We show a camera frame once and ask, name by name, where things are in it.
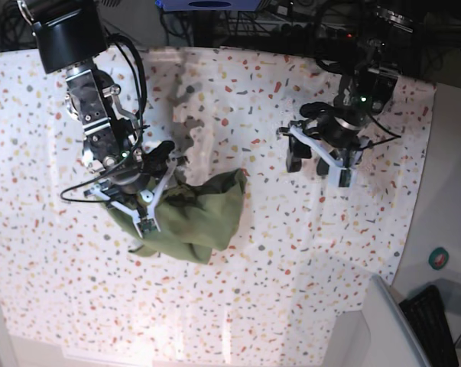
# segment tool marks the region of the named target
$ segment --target speckled tablecloth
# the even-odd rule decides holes
[[[59,200],[89,176],[63,75],[45,76],[35,50],[1,54],[0,297],[9,331],[130,363],[319,365],[336,316],[361,308],[371,274],[393,280],[434,87],[399,81],[380,120],[404,137],[366,152],[356,186],[336,189],[316,176],[317,160],[287,174],[287,139],[275,132],[305,102],[331,102],[338,76],[312,60],[240,50],[155,50],[144,60],[146,142],[173,135],[187,150],[190,184],[242,167],[239,232],[209,265],[128,254],[136,242],[99,206]],[[114,50],[96,61],[136,109],[125,61]],[[374,125],[366,133],[382,137]]]

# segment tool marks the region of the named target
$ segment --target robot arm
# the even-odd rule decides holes
[[[67,111],[84,130],[82,162],[99,174],[64,190],[61,197],[73,202],[105,203],[110,209],[120,210],[132,218],[141,237],[144,232],[160,230],[154,208],[177,165],[169,159],[175,145],[163,141],[149,152],[141,146],[147,86],[135,47],[121,35],[105,36],[93,0],[18,0],[18,6],[31,25],[45,72],[67,70]],[[120,86],[93,61],[109,43],[118,48],[124,44],[135,59],[136,114],[123,109],[118,97]],[[147,186],[153,179],[157,185],[149,191]],[[97,200],[64,196],[90,184],[94,186],[84,194]]]

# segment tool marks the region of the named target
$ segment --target green cloth bag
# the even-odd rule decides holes
[[[179,260],[207,264],[212,250],[223,251],[239,227],[244,206],[245,178],[242,170],[219,174],[204,185],[178,183],[164,192],[155,209],[161,231],[141,239],[131,217],[116,209],[108,210],[124,231],[142,245],[133,254],[148,257],[162,252]]]

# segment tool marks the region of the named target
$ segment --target terrazzo patterned tablecloth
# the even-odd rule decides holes
[[[240,50],[144,55],[145,144],[172,136],[189,184],[241,167],[237,235],[209,265],[128,254],[136,240],[97,205],[58,194],[89,174],[64,75],[37,51],[0,54],[0,298],[11,334],[74,354],[228,365],[320,365],[335,319],[359,310],[373,273],[392,282],[414,210],[435,89],[400,79],[379,117],[403,138],[367,151],[351,189],[317,160],[287,174],[279,126],[305,102],[331,102],[339,77],[312,60]],[[97,57],[136,109],[115,50]],[[384,136],[374,125],[372,140]]]

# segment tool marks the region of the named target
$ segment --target white tablecloth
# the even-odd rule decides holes
[[[189,184],[243,168],[239,232],[209,265],[128,254],[136,241],[100,206],[58,197],[89,176],[63,75],[45,76],[35,50],[1,54],[0,297],[9,331],[121,362],[319,365],[337,315],[361,308],[371,274],[393,280],[434,87],[400,79],[379,119],[403,138],[367,151],[356,186],[337,189],[317,177],[317,159],[287,174],[287,139],[275,132],[304,103],[332,102],[338,76],[312,60],[239,50],[154,50],[144,61],[146,143],[172,135],[189,158]],[[96,62],[136,109],[125,61],[110,50]],[[384,137],[374,125],[365,133]]]

